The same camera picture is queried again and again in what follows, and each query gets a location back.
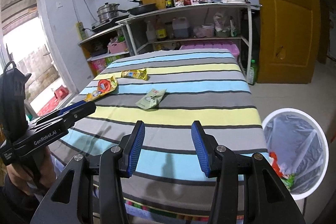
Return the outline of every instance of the open doorway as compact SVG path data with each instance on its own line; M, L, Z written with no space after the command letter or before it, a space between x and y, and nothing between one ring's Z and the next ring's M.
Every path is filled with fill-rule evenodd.
M13 60L22 73L32 74L26 83L26 103L38 116L61 106L70 92L49 51L37 0L1 0L1 23L1 56Z

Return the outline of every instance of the wooden door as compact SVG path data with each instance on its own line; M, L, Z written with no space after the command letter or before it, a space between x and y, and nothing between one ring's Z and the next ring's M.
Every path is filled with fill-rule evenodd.
M319 48L319 0L259 1L258 82L309 83Z

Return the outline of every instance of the screw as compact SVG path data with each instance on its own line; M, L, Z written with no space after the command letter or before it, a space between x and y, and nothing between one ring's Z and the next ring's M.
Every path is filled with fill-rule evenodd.
M118 153L120 150L121 150L121 148L118 145L111 147L111 152L112 153Z
M226 151L226 147L224 145L218 145L216 148L219 152L225 152Z
M260 154L260 153L256 153L256 154L254 154L254 158L255 158L256 160L262 160L262 159L263 159L263 156L262 156L262 154Z
M75 159L75 161L80 161L83 158L82 154L77 154L73 157Z

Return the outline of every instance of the stainless steel pot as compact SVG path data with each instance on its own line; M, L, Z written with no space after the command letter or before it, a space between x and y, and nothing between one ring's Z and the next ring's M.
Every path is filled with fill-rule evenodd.
M118 3L108 3L106 2L105 5L98 8L97 14L99 17L99 21L104 23L114 17L119 15L118 13Z

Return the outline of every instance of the jar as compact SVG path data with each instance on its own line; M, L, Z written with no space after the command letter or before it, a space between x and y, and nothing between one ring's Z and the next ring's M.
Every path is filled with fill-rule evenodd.
M191 0L185 0L184 5L191 5Z
M184 1L185 0L176 0L175 7L182 7L182 6L184 6Z

